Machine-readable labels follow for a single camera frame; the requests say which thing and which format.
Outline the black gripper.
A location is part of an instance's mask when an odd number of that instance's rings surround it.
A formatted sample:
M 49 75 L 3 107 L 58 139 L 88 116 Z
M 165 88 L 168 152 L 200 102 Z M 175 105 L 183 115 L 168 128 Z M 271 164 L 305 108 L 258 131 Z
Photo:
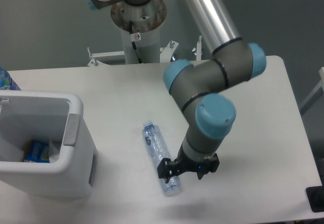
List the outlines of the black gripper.
M 199 180 L 208 173 L 214 173 L 219 167 L 217 153 L 212 157 L 194 150 L 188 143 L 182 143 L 175 161 L 163 158 L 157 167 L 157 174 L 165 183 L 169 183 L 174 176 L 186 172 L 195 172 Z

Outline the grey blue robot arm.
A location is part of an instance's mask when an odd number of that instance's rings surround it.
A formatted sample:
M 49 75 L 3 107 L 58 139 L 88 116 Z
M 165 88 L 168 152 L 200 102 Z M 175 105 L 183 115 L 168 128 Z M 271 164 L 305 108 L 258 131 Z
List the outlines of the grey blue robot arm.
M 163 74 L 169 94 L 188 122 L 186 136 L 176 159 L 163 159 L 158 177 L 168 182 L 185 172 L 198 178 L 219 166 L 217 149 L 230 132 L 236 117 L 233 104 L 221 95 L 248 81 L 266 68 L 264 51 L 246 43 L 238 33 L 222 0 L 185 0 L 212 59 L 193 65 L 172 62 Z M 127 64 L 159 61 L 156 31 L 166 18 L 162 0 L 87 0 L 93 10 L 111 7 L 111 17 L 123 36 Z

